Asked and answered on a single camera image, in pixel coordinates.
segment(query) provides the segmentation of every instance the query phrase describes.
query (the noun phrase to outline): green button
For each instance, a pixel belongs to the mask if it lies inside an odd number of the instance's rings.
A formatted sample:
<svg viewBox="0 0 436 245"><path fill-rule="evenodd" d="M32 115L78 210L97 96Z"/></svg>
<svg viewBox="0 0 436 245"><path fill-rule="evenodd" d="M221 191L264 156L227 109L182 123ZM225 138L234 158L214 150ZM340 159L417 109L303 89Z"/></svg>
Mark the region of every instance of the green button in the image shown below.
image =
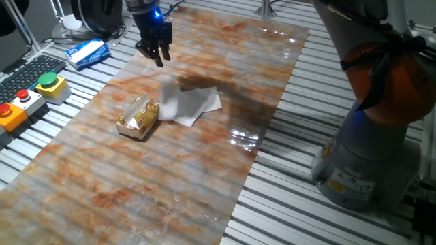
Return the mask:
<svg viewBox="0 0 436 245"><path fill-rule="evenodd" d="M48 72L38 78L38 83L43 88L50 88L57 83L57 75L55 72Z"/></svg>

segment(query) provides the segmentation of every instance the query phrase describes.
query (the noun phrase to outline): orange button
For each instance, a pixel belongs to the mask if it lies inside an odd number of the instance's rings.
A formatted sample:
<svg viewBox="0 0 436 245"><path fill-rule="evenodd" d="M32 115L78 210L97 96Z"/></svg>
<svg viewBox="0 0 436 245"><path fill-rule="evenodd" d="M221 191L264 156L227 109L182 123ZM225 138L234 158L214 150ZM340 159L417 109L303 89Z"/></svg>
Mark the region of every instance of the orange button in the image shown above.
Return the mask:
<svg viewBox="0 0 436 245"><path fill-rule="evenodd" d="M0 105L0 125L11 133L27 119L26 112L10 103Z"/></svg>

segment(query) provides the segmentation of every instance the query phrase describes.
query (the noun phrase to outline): marble-patterned mat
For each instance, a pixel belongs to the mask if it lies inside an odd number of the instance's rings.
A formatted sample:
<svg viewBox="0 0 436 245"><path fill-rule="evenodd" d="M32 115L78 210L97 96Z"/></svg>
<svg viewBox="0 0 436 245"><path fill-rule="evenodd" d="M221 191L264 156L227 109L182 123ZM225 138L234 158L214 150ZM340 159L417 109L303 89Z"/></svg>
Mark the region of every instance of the marble-patterned mat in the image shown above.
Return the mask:
<svg viewBox="0 0 436 245"><path fill-rule="evenodd" d="M0 192L0 244L218 244L308 30L180 8L171 61L137 54ZM144 141L115 121L162 82L223 109Z"/></svg>

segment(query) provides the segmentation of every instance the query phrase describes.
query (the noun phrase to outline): red button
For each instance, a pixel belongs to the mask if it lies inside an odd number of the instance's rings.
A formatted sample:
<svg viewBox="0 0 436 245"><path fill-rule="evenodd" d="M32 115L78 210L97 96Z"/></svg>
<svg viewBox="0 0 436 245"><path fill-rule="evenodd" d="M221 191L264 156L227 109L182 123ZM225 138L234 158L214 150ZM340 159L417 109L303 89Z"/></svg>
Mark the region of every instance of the red button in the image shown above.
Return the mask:
<svg viewBox="0 0 436 245"><path fill-rule="evenodd" d="M29 96L29 92L27 92L25 89L22 89L17 92L16 96L20 99L26 99Z"/></svg>
<svg viewBox="0 0 436 245"><path fill-rule="evenodd" d="M0 105L0 114L4 114L6 112L9 112L11 107L8 104L1 104Z"/></svg>

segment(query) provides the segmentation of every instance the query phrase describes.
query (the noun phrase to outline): black keyboard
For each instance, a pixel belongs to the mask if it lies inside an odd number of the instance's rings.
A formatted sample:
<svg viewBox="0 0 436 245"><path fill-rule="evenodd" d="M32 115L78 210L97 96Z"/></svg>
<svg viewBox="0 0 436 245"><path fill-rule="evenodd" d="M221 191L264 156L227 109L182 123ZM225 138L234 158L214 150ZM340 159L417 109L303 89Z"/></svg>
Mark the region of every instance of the black keyboard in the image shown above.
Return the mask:
<svg viewBox="0 0 436 245"><path fill-rule="evenodd" d="M59 73L67 63L41 55L0 83L0 104L11 102L21 89L34 89L44 73Z"/></svg>

